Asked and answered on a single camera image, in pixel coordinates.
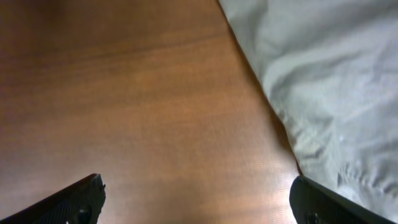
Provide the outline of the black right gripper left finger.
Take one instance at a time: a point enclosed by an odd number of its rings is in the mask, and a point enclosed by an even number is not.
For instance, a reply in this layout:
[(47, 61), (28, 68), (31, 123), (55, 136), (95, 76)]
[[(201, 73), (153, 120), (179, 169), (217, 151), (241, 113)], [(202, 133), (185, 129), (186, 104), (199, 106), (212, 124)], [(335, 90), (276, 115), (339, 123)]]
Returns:
[(1, 224), (96, 224), (106, 200), (100, 174), (69, 185), (28, 208), (1, 220)]

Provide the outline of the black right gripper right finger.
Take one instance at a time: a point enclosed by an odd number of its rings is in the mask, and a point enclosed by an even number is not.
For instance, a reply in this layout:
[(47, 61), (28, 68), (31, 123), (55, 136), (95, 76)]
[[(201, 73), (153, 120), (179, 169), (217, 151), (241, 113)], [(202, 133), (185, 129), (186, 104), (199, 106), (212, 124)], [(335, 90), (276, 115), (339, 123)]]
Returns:
[(289, 203), (298, 224), (394, 224), (301, 175), (292, 183)]

